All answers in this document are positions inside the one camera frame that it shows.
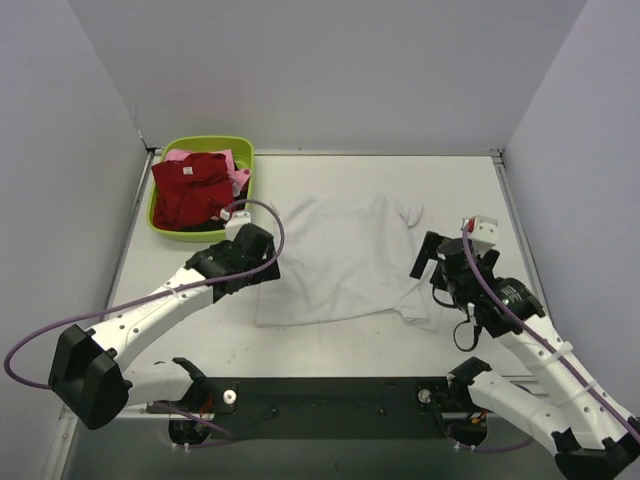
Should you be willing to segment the white t shirt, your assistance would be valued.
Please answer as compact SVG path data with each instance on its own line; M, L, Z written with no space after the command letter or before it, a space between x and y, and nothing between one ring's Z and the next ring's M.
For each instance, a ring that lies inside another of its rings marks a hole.
M413 231L424 207L384 193L307 197L277 212L284 226L281 277L259 288L256 323L287 327L395 311L434 331L417 279Z

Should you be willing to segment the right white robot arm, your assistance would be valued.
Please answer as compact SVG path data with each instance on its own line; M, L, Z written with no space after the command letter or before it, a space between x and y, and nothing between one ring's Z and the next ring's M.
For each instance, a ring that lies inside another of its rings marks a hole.
M556 332L524 283L497 277L497 235L464 225L460 238L426 233L411 277L429 261L430 283L450 295L477 333L487 332L535 378L540 399L471 357L447 375L451 396L469 411L488 410L549 451L567 479L614 479L639 458L639 419L616 402Z

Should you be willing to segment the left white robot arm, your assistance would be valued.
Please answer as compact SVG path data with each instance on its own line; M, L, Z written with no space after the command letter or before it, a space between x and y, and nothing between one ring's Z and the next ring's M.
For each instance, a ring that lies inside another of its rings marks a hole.
M211 394L206 375L183 357L147 369L134 360L197 311L247 286L279 278L274 237L255 224L231 240L195 253L150 301L88 329L72 325L58 338L48 384L90 430L110 423L130 405L171 401L183 411Z

